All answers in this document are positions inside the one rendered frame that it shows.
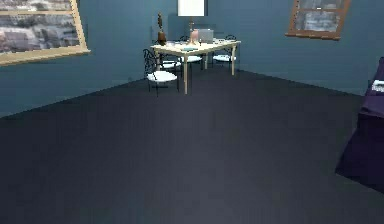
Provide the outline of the cream wooden table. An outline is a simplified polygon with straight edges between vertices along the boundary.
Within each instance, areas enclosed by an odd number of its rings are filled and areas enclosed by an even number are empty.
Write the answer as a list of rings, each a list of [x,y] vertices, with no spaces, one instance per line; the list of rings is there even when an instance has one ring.
[[[151,48],[154,50],[156,56],[160,53],[170,54],[183,59],[183,81],[184,81],[184,93],[188,94],[188,57],[205,55],[207,56],[210,52],[215,52],[225,48],[231,49],[231,75],[235,75],[235,60],[236,48],[240,44],[238,40],[223,40],[217,43],[196,43],[196,44],[175,44],[174,46],[161,46],[152,45]]]

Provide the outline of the grey laptop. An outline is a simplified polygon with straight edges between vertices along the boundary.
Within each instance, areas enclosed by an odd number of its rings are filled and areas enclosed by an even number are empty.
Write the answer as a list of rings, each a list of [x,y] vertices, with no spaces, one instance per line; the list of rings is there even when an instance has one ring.
[[[198,40],[202,43],[212,44],[214,37],[214,31],[211,29],[199,29]]]

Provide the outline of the brown statuette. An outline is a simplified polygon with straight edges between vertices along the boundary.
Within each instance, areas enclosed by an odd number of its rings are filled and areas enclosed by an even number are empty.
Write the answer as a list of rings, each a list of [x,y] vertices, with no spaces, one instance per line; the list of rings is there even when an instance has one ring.
[[[157,23],[158,23],[158,26],[159,26],[158,43],[161,46],[164,46],[164,45],[166,45],[166,35],[164,33],[164,30],[163,30],[163,20],[162,20],[162,15],[161,15],[160,12],[158,13],[157,21],[158,21]]]

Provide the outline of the white shade table lamp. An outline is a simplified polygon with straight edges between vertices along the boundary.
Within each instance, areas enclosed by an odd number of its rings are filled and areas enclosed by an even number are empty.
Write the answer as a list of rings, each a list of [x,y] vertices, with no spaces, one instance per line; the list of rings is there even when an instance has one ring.
[[[177,15],[189,18],[189,45],[195,44],[193,37],[193,18],[205,16],[205,0],[177,0]]]

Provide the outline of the brown wood framed window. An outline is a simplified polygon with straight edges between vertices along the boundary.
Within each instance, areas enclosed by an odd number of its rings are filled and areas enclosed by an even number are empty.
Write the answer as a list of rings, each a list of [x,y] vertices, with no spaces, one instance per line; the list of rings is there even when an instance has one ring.
[[[351,0],[293,0],[287,37],[339,41]]]

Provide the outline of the pale wood framed window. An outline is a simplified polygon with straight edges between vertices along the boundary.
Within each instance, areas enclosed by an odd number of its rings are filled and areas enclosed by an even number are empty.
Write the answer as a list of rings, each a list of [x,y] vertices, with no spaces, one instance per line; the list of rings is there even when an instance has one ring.
[[[88,54],[80,0],[0,0],[0,66]]]

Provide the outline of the dark purple bed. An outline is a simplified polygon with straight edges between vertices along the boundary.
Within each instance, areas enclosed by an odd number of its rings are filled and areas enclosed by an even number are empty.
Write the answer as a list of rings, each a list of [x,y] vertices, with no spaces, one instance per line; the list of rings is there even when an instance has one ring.
[[[368,84],[356,129],[335,172],[384,194],[384,92],[373,89],[376,80],[384,81],[384,57]]]

